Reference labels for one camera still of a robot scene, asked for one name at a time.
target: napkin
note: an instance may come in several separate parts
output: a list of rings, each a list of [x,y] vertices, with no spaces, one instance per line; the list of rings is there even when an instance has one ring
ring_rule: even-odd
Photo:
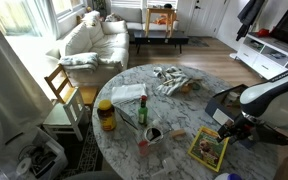
[[[142,95],[147,96],[145,90],[145,84],[132,84],[113,87],[111,101],[113,104],[116,104],[134,99],[140,99]]]

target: tv stand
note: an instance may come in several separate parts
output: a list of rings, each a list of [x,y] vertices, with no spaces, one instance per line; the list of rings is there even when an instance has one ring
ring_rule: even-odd
[[[266,79],[288,70],[288,44],[255,32],[246,35],[236,57]]]

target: round table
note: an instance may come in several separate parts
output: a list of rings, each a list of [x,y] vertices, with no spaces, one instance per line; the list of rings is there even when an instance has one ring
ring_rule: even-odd
[[[93,108],[93,130],[98,146],[111,167],[123,179],[149,179],[163,169],[162,161],[171,157],[178,170],[168,179],[214,179],[224,172],[239,174],[243,179],[272,179],[278,161],[275,145],[257,143],[251,149],[246,149],[238,142],[229,144],[219,172],[208,169],[188,155],[188,149],[201,126],[219,129],[220,125],[205,112],[205,107],[212,96],[231,86],[198,69],[174,65],[188,77],[201,77],[207,88],[165,96],[156,90],[163,82],[154,75],[153,68],[161,67],[166,70],[171,66],[173,65],[149,64],[128,69],[112,78],[99,92]],[[180,141],[166,136],[161,148],[150,152],[146,157],[136,153],[138,149],[133,137],[123,135],[120,130],[124,126],[122,121],[117,122],[114,131],[107,132],[102,130],[97,115],[98,103],[111,98],[113,87],[143,83],[147,88],[149,112],[156,113],[173,129],[183,128],[186,131],[186,136]],[[128,107],[137,109],[139,103],[130,103]]]

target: green bottle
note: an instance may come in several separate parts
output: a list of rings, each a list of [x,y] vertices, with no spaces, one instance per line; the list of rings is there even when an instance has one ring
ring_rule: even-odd
[[[140,109],[138,109],[138,123],[140,123],[141,125],[145,125],[147,124],[147,107],[146,107],[146,100],[147,97],[146,96],[141,96],[141,107]]]

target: book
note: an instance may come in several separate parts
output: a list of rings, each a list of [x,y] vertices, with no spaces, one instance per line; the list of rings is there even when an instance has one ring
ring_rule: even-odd
[[[228,138],[218,143],[218,133],[202,126],[195,136],[188,154],[206,167],[218,172],[225,154]]]

